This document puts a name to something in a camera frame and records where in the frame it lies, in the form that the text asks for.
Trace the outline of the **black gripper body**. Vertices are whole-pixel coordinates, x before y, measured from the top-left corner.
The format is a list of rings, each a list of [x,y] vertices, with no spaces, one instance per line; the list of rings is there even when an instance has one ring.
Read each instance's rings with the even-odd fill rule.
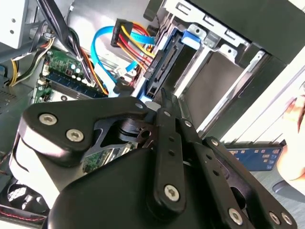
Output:
[[[147,205],[155,155],[136,150],[69,184],[48,216],[50,229],[221,229],[199,171],[184,165],[186,209],[159,219]]]

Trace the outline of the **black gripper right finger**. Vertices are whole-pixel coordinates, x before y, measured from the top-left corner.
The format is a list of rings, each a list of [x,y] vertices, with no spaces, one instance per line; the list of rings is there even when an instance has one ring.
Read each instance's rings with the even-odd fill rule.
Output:
[[[295,229],[289,212],[216,138],[201,139],[172,96],[182,137],[187,207],[173,229]]]

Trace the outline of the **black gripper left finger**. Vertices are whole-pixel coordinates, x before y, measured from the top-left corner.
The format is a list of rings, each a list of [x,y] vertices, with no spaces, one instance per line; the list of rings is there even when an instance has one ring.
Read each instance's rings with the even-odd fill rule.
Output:
[[[157,110],[134,97],[33,104],[21,116],[10,168],[51,211],[72,182],[128,153],[151,151],[148,208],[181,214],[186,206],[183,154],[172,96],[162,91]]]

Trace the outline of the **person's hand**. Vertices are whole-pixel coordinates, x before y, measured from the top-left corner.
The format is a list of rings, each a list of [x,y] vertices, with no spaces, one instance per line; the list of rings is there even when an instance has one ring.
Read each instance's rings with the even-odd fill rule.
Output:
[[[297,97],[282,118],[284,151],[277,162],[280,175],[295,181],[305,174],[305,97]]]

